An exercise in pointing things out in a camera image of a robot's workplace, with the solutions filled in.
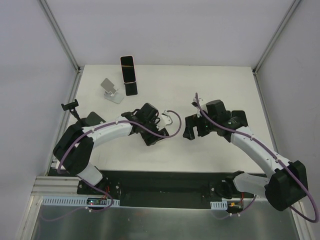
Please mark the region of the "black folding phone stand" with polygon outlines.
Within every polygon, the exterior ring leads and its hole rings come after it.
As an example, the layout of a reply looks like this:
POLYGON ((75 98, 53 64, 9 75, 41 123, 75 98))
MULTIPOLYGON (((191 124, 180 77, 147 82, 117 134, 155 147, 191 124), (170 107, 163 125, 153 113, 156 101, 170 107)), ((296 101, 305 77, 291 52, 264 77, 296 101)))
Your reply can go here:
POLYGON ((126 96, 135 96, 138 94, 137 82, 125 82, 125 94, 126 96))

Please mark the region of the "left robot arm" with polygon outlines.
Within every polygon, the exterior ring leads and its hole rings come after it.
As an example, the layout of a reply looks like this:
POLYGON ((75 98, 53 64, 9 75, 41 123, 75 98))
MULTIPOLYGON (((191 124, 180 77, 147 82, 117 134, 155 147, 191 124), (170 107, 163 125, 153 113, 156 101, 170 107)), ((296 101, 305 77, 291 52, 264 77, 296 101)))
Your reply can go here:
POLYGON ((88 188, 99 195, 109 185, 107 178, 90 163, 93 149, 114 139, 140 134, 147 146, 168 137, 165 127, 159 127, 159 111, 149 103, 134 111, 122 113, 117 124, 104 121, 95 112, 70 125, 53 149, 53 155, 64 169, 88 183, 88 188))

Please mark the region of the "phone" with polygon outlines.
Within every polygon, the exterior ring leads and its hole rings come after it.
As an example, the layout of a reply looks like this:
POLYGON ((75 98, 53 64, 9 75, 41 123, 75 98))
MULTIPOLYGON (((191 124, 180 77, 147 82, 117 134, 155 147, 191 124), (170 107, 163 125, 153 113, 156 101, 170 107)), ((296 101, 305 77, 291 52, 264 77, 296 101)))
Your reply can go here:
POLYGON ((124 84, 136 82, 134 58, 132 55, 120 57, 120 65, 124 84))

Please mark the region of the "round brown-base phone stand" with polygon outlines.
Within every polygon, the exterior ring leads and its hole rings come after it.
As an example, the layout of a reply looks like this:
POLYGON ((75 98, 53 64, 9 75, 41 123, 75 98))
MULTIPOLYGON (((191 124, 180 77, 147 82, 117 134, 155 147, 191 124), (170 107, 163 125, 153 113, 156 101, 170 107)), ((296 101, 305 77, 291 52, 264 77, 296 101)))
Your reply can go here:
POLYGON ((106 121, 100 117, 96 112, 92 111, 84 120, 84 125, 86 127, 96 126, 99 124, 103 124, 106 121))

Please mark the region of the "white phone stand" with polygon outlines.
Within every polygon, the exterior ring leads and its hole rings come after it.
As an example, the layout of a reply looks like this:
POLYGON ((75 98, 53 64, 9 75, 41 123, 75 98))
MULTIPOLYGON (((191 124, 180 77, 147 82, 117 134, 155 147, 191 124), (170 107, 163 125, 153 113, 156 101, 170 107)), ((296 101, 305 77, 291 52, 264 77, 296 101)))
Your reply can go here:
POLYGON ((100 86, 104 90, 104 98, 115 104, 120 104, 125 97, 108 78, 105 78, 100 86))

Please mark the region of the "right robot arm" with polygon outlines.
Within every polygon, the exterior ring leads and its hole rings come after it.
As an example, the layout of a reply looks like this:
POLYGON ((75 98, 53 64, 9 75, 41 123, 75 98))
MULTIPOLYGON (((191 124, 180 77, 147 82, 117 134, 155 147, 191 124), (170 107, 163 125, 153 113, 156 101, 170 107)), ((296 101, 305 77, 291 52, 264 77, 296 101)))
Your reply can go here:
POLYGON ((229 111, 221 100, 203 103, 194 99, 197 113, 185 118, 183 137, 194 140, 216 132, 227 142, 246 153, 264 172, 264 177, 238 170, 228 175, 216 188, 217 194, 226 199, 242 192, 262 196, 278 211, 289 208, 306 197, 308 180, 305 166, 292 162, 268 149, 250 130, 243 110, 229 111))

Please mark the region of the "black round-base clamp stand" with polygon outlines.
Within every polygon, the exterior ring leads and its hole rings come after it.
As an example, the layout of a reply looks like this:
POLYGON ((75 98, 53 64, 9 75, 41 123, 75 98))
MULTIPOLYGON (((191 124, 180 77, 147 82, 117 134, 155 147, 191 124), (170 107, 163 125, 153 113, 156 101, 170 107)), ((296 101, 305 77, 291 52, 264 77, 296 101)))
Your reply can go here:
POLYGON ((78 112, 76 111, 76 107, 79 106, 79 103, 77 101, 77 99, 74 99, 74 101, 67 103, 67 104, 61 104, 61 107, 63 109, 63 111, 69 111, 70 114, 76 118, 77 122, 83 127, 84 126, 84 122, 83 120, 80 118, 78 112))

